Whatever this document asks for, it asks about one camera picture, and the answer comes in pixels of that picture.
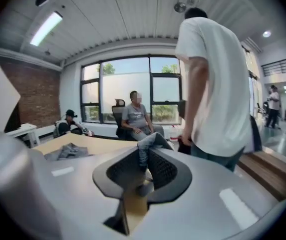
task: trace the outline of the gray shirt on table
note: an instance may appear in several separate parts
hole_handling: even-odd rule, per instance
[[[143,128],[147,126],[145,115],[147,114],[143,104],[140,107],[133,107],[132,104],[125,107],[122,119],[126,120],[128,125],[136,128]]]

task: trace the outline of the white desk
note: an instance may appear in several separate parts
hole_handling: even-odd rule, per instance
[[[12,136],[12,137],[18,137],[24,134],[28,135],[29,141],[31,142],[31,147],[34,147],[34,140],[36,140],[37,145],[40,145],[39,142],[39,138],[36,135],[36,126],[29,124],[29,123],[24,123],[21,125],[20,128],[18,128],[17,130],[13,130],[13,131],[9,131],[6,133],[6,135],[8,136]]]

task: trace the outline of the recessed light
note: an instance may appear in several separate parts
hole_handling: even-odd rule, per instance
[[[46,21],[42,24],[42,26],[38,29],[30,44],[34,46],[38,46],[46,35],[58,24],[62,21],[62,16],[56,11],[53,12]]]
[[[268,31],[265,31],[264,33],[263,33],[263,37],[265,37],[265,38],[269,38],[270,36],[271,36],[271,32],[268,30]]]

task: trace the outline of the table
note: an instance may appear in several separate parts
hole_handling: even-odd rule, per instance
[[[43,155],[50,153],[52,151],[58,150],[63,145],[73,143],[79,147],[87,148],[87,151],[91,155],[100,155],[109,152],[113,152],[115,150],[127,147],[136,147],[137,142],[134,141],[124,141],[124,140],[113,140],[113,139],[103,139],[103,138],[95,138],[88,137],[83,135],[77,135],[73,133],[68,133],[61,137],[50,140],[42,145],[35,147],[35,150],[38,150],[43,153]]]
[[[13,131],[9,131],[6,133],[6,135],[8,136],[12,136],[12,137],[18,137],[18,136],[22,136],[24,134],[28,135],[29,141],[31,143],[31,147],[34,147],[34,139],[36,140],[37,145],[40,145],[40,141],[39,138],[36,134],[36,125],[32,125],[30,123],[24,123],[21,125],[20,128],[13,130]]]

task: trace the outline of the jeans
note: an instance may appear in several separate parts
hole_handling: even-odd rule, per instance
[[[278,112],[279,111],[276,110],[276,109],[270,109],[268,120],[267,120],[267,123],[266,123],[266,127],[268,127],[269,124],[271,123],[271,121],[273,120],[272,128],[275,128],[275,124],[276,124],[277,117],[278,117]]]
[[[218,163],[233,172],[235,170],[235,166],[239,158],[241,157],[244,151],[244,148],[245,147],[243,147],[240,151],[238,151],[235,155],[231,157],[224,157],[224,156],[208,154],[202,151],[200,148],[198,148],[194,143],[192,143],[191,155],[197,158],[203,158],[203,159]]]
[[[164,137],[164,129],[162,126],[153,125],[153,128],[155,133],[160,133]],[[151,134],[151,131],[149,130],[148,126],[140,128],[140,130],[142,131],[140,133],[135,133],[134,131],[131,132],[132,137],[136,139],[138,142],[146,138],[147,135]]]

